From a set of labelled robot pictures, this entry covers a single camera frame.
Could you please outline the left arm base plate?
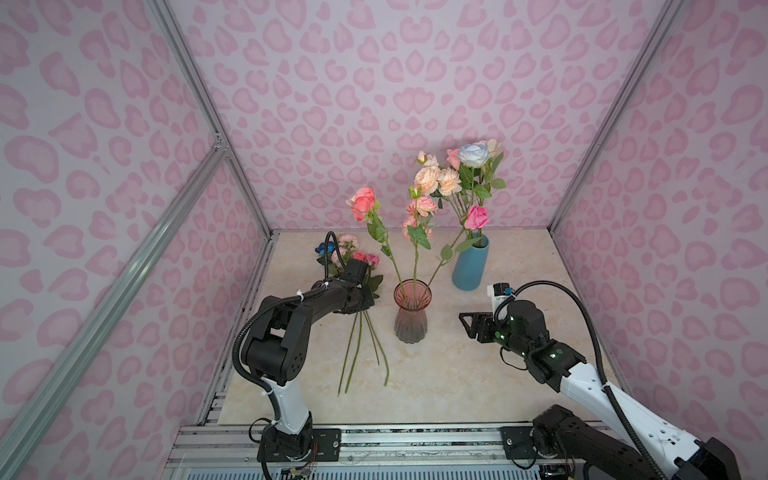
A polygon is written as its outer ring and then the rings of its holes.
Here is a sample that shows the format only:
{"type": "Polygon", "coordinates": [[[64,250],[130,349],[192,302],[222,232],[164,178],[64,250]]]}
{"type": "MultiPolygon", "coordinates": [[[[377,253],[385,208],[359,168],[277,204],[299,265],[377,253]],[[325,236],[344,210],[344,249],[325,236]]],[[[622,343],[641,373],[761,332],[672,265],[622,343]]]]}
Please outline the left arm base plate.
{"type": "Polygon", "coordinates": [[[267,426],[260,437],[257,459],[260,462],[336,462],[341,447],[339,429],[304,429],[287,434],[267,426]]]}

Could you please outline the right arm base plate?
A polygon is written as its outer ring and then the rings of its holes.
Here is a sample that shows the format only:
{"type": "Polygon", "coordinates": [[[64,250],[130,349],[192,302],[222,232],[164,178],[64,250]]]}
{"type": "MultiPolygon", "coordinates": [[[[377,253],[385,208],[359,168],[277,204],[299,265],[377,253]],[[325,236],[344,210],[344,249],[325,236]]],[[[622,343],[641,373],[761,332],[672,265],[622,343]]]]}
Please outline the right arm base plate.
{"type": "Polygon", "coordinates": [[[532,425],[502,426],[501,443],[507,460],[530,464],[538,458],[532,437],[532,425]]]}

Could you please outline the teal ceramic vase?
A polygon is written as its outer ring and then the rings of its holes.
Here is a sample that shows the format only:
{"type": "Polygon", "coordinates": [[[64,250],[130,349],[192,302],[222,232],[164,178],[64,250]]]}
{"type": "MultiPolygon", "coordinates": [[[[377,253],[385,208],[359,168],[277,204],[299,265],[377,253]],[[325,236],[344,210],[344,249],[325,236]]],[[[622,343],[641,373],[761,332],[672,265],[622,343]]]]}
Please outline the teal ceramic vase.
{"type": "Polygon", "coordinates": [[[452,273],[452,282],[462,291],[477,289],[483,277],[490,241],[486,235],[474,239],[473,243],[460,252],[452,273]]]}

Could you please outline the salmon pink rose stem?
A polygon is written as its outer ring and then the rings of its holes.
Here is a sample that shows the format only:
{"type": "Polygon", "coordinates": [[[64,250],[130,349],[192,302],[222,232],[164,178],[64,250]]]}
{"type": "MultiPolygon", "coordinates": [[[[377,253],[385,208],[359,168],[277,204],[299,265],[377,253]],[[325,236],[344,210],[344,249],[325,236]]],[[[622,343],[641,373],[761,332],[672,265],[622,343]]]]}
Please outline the salmon pink rose stem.
{"type": "Polygon", "coordinates": [[[403,279],[392,251],[389,230],[379,213],[381,205],[374,189],[371,186],[361,187],[346,201],[346,204],[351,209],[353,217],[358,222],[366,224],[369,236],[380,244],[382,253],[392,262],[398,286],[404,289],[403,279]]]}

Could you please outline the magenta rose stem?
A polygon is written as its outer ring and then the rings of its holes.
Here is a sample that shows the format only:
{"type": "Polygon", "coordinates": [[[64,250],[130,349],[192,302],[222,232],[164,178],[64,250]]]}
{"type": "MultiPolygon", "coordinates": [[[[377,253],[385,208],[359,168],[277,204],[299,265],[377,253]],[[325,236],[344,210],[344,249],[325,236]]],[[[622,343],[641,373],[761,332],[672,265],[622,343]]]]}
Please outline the magenta rose stem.
{"type": "Polygon", "coordinates": [[[441,268],[456,258],[452,273],[454,286],[462,291],[479,287],[488,258],[489,240],[482,232],[488,221],[485,207],[474,205],[469,208],[462,233],[443,247],[438,266],[429,277],[428,284],[434,281],[441,268]]]}

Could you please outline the pale blue rose stem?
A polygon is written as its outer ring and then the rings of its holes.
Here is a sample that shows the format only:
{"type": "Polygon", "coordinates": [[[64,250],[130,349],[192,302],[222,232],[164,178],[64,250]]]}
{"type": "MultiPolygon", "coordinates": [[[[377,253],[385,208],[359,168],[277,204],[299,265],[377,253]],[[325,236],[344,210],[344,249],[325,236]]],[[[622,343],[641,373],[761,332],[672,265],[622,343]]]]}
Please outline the pale blue rose stem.
{"type": "Polygon", "coordinates": [[[488,195],[488,193],[481,185],[478,185],[478,181],[476,179],[477,169],[486,163],[488,159],[488,153],[484,146],[477,146],[476,143],[464,145],[460,147],[459,150],[462,163],[474,170],[475,185],[473,190],[475,205],[471,212],[471,217],[467,219],[467,221],[473,220],[475,225],[478,227],[476,230],[478,237],[470,239],[474,241],[474,239],[478,239],[483,235],[483,228],[489,222],[489,214],[487,208],[485,206],[479,207],[477,205],[477,194],[479,194],[481,198],[484,198],[488,195]]]}

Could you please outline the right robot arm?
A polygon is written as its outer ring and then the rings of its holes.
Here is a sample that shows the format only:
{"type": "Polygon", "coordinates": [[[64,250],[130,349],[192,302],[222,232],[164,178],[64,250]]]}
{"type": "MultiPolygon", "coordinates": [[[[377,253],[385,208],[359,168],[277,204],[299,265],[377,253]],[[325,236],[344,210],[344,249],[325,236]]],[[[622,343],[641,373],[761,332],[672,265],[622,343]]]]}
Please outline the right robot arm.
{"type": "Polygon", "coordinates": [[[716,438],[700,440],[616,388],[571,346],[551,337],[534,303],[509,298],[496,312],[459,316],[469,338],[494,342],[523,359],[525,371],[596,416],[603,432],[553,405],[532,423],[532,449],[574,457],[615,479],[738,479],[733,451],[716,438]]]}

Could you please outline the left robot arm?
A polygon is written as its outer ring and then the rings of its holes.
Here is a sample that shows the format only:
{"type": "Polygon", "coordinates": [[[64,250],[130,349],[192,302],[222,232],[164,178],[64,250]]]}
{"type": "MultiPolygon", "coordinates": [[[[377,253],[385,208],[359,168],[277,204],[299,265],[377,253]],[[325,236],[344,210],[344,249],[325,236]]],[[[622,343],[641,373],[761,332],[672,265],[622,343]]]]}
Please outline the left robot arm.
{"type": "Polygon", "coordinates": [[[298,435],[310,424],[298,376],[307,360],[311,329],[328,314],[351,315],[374,305],[367,280],[370,265],[350,260],[336,277],[290,297],[268,296],[237,334],[232,364],[246,381],[263,389],[274,412],[273,425],[298,435]]]}

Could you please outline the coral rose spray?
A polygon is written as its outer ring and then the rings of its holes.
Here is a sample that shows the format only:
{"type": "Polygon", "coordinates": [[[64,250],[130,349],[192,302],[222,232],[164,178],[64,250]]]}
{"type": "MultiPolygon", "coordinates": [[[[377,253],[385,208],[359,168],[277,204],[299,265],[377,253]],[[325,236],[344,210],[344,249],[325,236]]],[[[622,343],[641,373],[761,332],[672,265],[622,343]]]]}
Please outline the coral rose spray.
{"type": "Polygon", "coordinates": [[[416,186],[409,187],[410,203],[406,207],[407,218],[402,224],[402,234],[410,242],[414,250],[412,269],[411,300],[413,306],[417,299],[417,280],[420,251],[430,250],[432,236],[431,221],[438,209],[437,203],[430,195],[424,195],[416,186]]]}

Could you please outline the red glass vase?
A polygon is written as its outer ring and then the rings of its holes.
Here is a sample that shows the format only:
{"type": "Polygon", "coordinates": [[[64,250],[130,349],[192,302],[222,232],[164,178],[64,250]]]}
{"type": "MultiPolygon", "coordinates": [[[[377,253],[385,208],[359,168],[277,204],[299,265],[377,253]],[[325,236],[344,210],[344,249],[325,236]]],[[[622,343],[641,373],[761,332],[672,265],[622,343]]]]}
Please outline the red glass vase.
{"type": "Polygon", "coordinates": [[[426,309],[432,301],[430,287],[421,280],[404,280],[394,289],[393,297],[398,306],[395,335],[407,344],[422,341],[428,331],[426,309]]]}

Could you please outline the peach rose spray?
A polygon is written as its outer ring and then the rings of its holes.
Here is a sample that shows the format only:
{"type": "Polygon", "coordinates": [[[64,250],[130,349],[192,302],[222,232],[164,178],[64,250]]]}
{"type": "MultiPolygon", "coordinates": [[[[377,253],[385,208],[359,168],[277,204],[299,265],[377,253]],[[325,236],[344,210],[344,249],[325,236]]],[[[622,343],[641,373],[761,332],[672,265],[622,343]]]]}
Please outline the peach rose spray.
{"type": "Polygon", "coordinates": [[[454,213],[457,219],[457,215],[455,214],[452,205],[440,192],[440,180],[448,165],[441,165],[435,155],[423,151],[420,151],[417,154],[416,163],[419,166],[419,170],[414,176],[412,186],[418,187],[424,195],[430,195],[438,205],[437,211],[447,207],[454,213]]]}

